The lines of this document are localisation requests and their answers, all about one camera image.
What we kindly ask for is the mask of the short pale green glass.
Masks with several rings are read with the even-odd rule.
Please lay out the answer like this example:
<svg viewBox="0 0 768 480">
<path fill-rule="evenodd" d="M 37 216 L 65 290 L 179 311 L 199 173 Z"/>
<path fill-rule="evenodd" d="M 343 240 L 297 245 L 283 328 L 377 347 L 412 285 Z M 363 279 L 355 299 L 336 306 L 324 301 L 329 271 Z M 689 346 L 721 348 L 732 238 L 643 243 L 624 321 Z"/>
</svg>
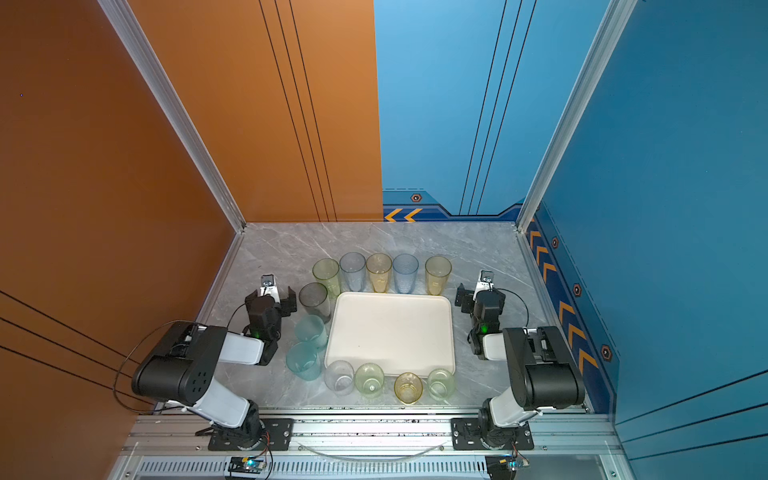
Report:
<svg viewBox="0 0 768 480">
<path fill-rule="evenodd" d="M 435 401 L 446 401 L 456 390 L 454 375 L 446 369 L 437 368 L 427 378 L 428 395 Z"/>
</svg>

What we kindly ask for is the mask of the clear short glass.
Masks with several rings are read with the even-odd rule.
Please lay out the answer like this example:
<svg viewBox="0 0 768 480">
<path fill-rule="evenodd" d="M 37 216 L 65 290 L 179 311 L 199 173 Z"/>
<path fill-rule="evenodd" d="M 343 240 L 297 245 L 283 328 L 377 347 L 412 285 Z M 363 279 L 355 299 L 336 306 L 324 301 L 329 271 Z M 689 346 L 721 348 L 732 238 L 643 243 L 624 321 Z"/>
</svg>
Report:
<svg viewBox="0 0 768 480">
<path fill-rule="evenodd" d="M 346 396 L 353 392 L 354 368 L 345 360 L 332 362 L 325 370 L 323 379 L 326 387 L 336 396 Z"/>
</svg>

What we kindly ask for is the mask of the short yellow glass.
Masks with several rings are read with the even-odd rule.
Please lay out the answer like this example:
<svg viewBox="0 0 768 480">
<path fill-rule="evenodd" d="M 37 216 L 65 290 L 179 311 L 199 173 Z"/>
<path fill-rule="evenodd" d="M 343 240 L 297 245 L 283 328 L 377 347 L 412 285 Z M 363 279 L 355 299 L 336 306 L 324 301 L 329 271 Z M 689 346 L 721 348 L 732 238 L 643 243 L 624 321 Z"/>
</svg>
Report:
<svg viewBox="0 0 768 480">
<path fill-rule="evenodd" d="M 423 391 L 424 387 L 421 378 L 412 372 L 404 372 L 395 380 L 395 396 L 405 405 L 416 403 L 422 397 Z"/>
</svg>

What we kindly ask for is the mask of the short light green glass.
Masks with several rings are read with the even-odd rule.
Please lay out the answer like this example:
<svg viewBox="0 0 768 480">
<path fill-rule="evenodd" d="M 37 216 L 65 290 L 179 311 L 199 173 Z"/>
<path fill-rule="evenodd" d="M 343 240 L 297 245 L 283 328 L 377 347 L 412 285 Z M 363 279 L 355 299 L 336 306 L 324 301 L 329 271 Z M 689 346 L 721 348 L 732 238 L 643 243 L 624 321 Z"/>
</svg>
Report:
<svg viewBox="0 0 768 480">
<path fill-rule="evenodd" d="M 364 363 L 355 372 L 356 390 L 368 399 L 378 397 L 385 383 L 385 375 L 381 367 L 375 363 Z"/>
</svg>

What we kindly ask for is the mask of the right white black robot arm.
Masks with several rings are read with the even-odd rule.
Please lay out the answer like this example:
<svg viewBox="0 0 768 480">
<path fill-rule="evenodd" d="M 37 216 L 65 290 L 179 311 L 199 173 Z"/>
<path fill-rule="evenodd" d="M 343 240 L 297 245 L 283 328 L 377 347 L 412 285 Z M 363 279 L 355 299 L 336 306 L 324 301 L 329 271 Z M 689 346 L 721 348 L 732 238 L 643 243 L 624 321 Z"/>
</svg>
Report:
<svg viewBox="0 0 768 480">
<path fill-rule="evenodd" d="M 506 292 L 490 282 L 457 288 L 455 305 L 470 315 L 467 341 L 482 360 L 503 361 L 509 387 L 484 401 L 478 413 L 481 441 L 491 449 L 512 447 L 525 434 L 528 422 L 543 410 L 580 405 L 586 397 L 582 374 L 561 331 L 500 325 Z"/>
</svg>

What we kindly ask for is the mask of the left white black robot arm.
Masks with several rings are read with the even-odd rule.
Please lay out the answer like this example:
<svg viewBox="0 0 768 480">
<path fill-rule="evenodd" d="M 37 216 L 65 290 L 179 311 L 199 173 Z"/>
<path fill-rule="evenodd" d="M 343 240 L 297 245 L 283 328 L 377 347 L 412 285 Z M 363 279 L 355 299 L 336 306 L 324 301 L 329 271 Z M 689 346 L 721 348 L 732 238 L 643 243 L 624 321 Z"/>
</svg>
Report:
<svg viewBox="0 0 768 480">
<path fill-rule="evenodd" d="M 278 350 L 282 319 L 297 311 L 294 289 L 280 297 L 273 284 L 245 298 L 249 324 L 227 327 L 175 321 L 136 369 L 135 394 L 186 408 L 209 421 L 209 448 L 252 450 L 267 436 L 259 407 L 215 379 L 218 365 L 267 366 Z"/>
</svg>

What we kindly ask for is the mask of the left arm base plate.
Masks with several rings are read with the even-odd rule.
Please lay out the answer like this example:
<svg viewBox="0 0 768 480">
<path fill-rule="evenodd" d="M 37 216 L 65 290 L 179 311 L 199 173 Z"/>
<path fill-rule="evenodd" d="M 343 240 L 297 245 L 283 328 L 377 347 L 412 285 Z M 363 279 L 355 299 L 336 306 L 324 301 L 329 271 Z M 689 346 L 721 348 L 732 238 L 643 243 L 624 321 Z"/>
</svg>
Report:
<svg viewBox="0 0 768 480">
<path fill-rule="evenodd" d="M 283 452 L 289 449 L 293 427 L 294 419 L 288 417 L 247 421 L 239 428 L 214 425 L 207 448 L 210 451 Z"/>
</svg>

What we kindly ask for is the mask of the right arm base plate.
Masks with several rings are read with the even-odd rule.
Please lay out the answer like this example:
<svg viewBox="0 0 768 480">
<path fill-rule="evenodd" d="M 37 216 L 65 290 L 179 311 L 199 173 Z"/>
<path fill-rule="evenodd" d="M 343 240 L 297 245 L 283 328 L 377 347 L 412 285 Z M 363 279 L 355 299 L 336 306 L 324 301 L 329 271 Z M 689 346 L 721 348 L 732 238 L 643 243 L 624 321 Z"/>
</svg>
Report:
<svg viewBox="0 0 768 480">
<path fill-rule="evenodd" d="M 455 450 L 517 450 L 535 448 L 529 425 L 498 427 L 478 418 L 452 418 L 452 445 Z"/>
</svg>

